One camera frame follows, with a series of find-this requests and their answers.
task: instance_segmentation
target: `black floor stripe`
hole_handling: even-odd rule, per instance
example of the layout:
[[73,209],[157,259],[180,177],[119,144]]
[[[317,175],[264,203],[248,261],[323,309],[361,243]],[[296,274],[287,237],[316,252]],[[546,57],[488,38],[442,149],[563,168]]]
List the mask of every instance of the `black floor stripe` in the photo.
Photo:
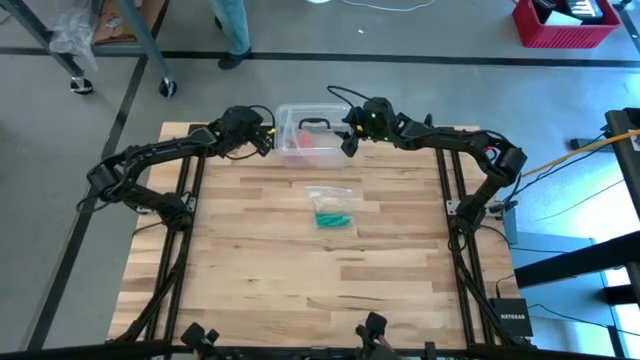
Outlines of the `black floor stripe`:
[[[635,30],[633,24],[629,29]],[[640,53],[640,39],[633,38]],[[220,59],[221,51],[163,51],[167,59]],[[0,55],[31,55],[46,56],[44,49],[32,48],[1,48]],[[101,49],[96,57],[131,58],[140,54],[112,53]],[[527,58],[489,58],[489,57],[457,57],[457,56],[421,56],[421,55],[372,55],[372,54],[333,54],[333,53],[285,53],[285,52],[254,52],[249,60],[280,60],[280,61],[331,61],[331,62],[375,62],[395,64],[433,64],[433,65],[475,65],[475,66],[528,66],[528,67],[573,67],[573,68],[640,68],[640,60],[594,60],[594,59],[527,59]]]
[[[107,141],[102,149],[101,157],[113,154],[116,150],[116,147],[118,146],[118,141],[120,140],[122,130],[124,129],[127,117],[129,116],[129,111],[131,110],[133,100],[136,96],[138,87],[142,80],[142,75],[144,74],[146,64],[146,57],[140,58],[138,60],[138,63],[136,64],[131,80],[129,81],[129,86],[127,87],[127,91],[124,95],[124,98],[122,99],[122,104],[120,105],[118,115],[116,116],[116,120],[114,121],[113,126],[111,127],[111,131],[109,132],[109,137],[107,138]],[[88,191],[88,194],[95,193],[96,189],[93,187],[91,187]],[[88,213],[88,211],[96,206],[96,201],[96,199],[86,201],[82,208],[83,211],[78,214],[75,219],[73,230],[71,231],[71,235],[69,236],[64,255],[62,256],[62,260],[60,262],[60,266],[49,290],[49,294],[47,295],[47,298],[44,302],[42,311],[40,312],[38,320],[35,324],[33,333],[31,334],[31,339],[29,340],[29,343],[27,345],[27,350],[40,350],[44,346],[47,335],[49,334],[49,330],[51,329],[51,325],[53,324],[56,312],[58,311],[58,306],[60,305],[60,301],[62,300],[62,296],[64,295],[64,290],[69,281],[69,277],[71,276],[73,265],[76,261],[76,258],[78,257],[78,253],[80,252],[80,247],[82,246],[84,236],[87,232],[87,229],[89,228],[89,222],[91,221],[92,214]]]

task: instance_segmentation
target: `wood plank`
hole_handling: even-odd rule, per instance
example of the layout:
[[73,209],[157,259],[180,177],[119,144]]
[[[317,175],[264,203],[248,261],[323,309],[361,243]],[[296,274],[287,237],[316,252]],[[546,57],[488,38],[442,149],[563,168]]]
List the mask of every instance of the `wood plank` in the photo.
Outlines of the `wood plank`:
[[[188,126],[165,123],[160,139],[184,136]],[[461,162],[473,192],[485,175],[466,154]],[[148,186],[173,191],[179,169],[180,161],[154,166]],[[307,186],[352,189],[355,225],[316,229]],[[465,346],[433,150],[367,142],[343,169],[289,169],[275,152],[207,159],[198,202],[176,338],[196,321],[215,328],[220,345],[355,347],[353,329],[376,311],[387,317],[396,347]],[[138,226],[154,221],[143,216]],[[503,230],[495,220],[484,223]],[[151,297],[164,234],[157,227],[133,239],[110,337],[126,330]],[[480,229],[476,238],[494,296],[496,282],[512,274],[509,250],[492,231]],[[518,296],[513,279],[500,290]],[[165,322],[166,304],[160,326]]]

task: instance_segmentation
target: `clear plastic container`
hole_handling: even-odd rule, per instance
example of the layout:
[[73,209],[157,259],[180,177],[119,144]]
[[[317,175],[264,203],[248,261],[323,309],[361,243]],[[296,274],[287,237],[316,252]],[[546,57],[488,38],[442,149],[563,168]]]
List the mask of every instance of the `clear plastic container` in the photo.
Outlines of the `clear plastic container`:
[[342,104],[285,104],[276,110],[276,148],[287,167],[341,168],[349,159],[334,131],[349,131]]

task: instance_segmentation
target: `concrete floor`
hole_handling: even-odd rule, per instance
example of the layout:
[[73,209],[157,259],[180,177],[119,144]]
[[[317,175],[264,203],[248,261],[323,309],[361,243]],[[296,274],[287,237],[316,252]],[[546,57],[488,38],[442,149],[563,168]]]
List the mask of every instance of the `concrete floor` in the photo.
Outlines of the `concrete floor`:
[[[47,23],[54,13],[52,3],[27,1]],[[593,50],[526,49],[515,34],[508,0],[440,0],[412,13],[379,12],[337,1],[246,3],[253,47],[259,52],[640,60],[624,28]],[[640,9],[629,11],[640,26]],[[203,0],[173,1],[158,43],[163,50],[224,50]],[[35,44],[11,19],[0,25],[2,46]],[[136,61],[98,59],[100,72],[88,76],[96,93],[79,97],[67,91],[68,76],[52,59],[0,56],[0,161],[6,169],[0,176],[0,196],[5,199],[0,220],[5,229],[0,240],[0,352],[24,346],[72,228],[75,203],[87,189],[84,176],[98,160]],[[385,96],[415,118],[430,112],[438,125],[499,131],[525,148],[527,168],[533,168],[565,154],[568,139],[598,135],[607,110],[640,106],[640,72],[635,69],[252,60],[222,72],[215,60],[174,59],[169,65],[179,93],[171,100],[160,97],[158,73],[147,66],[119,149],[155,141],[164,121],[210,121],[234,104],[275,108],[282,103],[335,102],[324,88],[338,84]],[[624,186],[574,211],[539,220],[619,179],[612,155],[594,155],[524,192],[517,208],[518,229],[600,240],[637,229]],[[104,340],[135,221],[122,205],[93,217],[47,346]],[[585,327],[589,325],[542,319],[536,322],[537,343],[610,352],[601,344],[608,343],[606,331],[602,336]],[[597,341],[585,341],[585,333],[593,333],[588,337]],[[639,342],[633,337],[628,341]],[[640,357],[638,346],[634,349]]]

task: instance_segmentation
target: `plastic bag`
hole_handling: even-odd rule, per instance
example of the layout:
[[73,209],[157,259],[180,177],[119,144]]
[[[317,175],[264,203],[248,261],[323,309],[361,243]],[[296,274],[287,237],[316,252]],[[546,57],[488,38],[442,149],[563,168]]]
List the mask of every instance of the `plastic bag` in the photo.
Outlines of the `plastic bag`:
[[354,224],[351,201],[353,191],[328,186],[307,186],[313,202],[315,224],[318,229],[345,228]]
[[52,28],[49,49],[57,53],[70,53],[84,58],[93,71],[98,63],[91,51],[93,34],[98,24],[92,0],[57,0],[58,14]]

